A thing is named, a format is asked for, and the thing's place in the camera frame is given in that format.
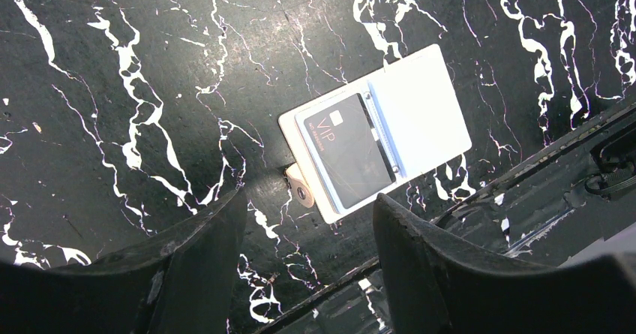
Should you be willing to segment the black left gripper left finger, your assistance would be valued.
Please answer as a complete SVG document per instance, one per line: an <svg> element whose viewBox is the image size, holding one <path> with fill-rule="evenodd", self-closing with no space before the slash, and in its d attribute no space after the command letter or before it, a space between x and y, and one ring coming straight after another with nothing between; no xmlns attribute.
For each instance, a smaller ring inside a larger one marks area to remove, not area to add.
<svg viewBox="0 0 636 334"><path fill-rule="evenodd" d="M224 333L246 226L243 190L92 264L1 265L3 333Z"/></svg>

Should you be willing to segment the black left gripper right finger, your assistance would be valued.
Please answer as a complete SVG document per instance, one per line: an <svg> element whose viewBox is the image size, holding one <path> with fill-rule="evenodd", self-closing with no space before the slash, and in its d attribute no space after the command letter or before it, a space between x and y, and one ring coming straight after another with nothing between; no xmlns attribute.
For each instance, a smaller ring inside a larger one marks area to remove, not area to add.
<svg viewBox="0 0 636 334"><path fill-rule="evenodd" d="M488 251L385 194L373 234L397 333L633 333L635 255L563 268Z"/></svg>

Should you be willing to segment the black VIP card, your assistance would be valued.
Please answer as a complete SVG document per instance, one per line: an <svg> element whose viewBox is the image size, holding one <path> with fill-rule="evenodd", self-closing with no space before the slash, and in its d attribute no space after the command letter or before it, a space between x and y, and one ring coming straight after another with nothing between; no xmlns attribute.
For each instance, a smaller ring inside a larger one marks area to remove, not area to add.
<svg viewBox="0 0 636 334"><path fill-rule="evenodd" d="M298 115L331 203L344 213L396 183L387 152L361 94L334 98Z"/></svg>

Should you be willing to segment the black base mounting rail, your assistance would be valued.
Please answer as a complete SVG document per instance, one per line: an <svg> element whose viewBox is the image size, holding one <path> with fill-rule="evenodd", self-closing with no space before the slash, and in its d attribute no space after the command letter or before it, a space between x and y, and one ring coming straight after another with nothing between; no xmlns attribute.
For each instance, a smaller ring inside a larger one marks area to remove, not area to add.
<svg viewBox="0 0 636 334"><path fill-rule="evenodd" d="M635 106L607 112L433 223L474 245L544 266L635 255ZM380 266L272 333L397 333Z"/></svg>

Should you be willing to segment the beige card holder wallet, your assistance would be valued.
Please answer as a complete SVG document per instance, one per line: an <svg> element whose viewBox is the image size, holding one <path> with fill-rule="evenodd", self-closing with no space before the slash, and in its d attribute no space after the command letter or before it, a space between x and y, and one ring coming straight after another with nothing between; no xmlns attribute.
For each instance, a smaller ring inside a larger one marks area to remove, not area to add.
<svg viewBox="0 0 636 334"><path fill-rule="evenodd" d="M355 93L364 99L397 181L351 210L338 213L297 117ZM465 153L472 145L448 67L436 44L283 113L278 123L294 157L285 171L292 195L304 207L317 208L329 224L371 203L378 194L389 193Z"/></svg>

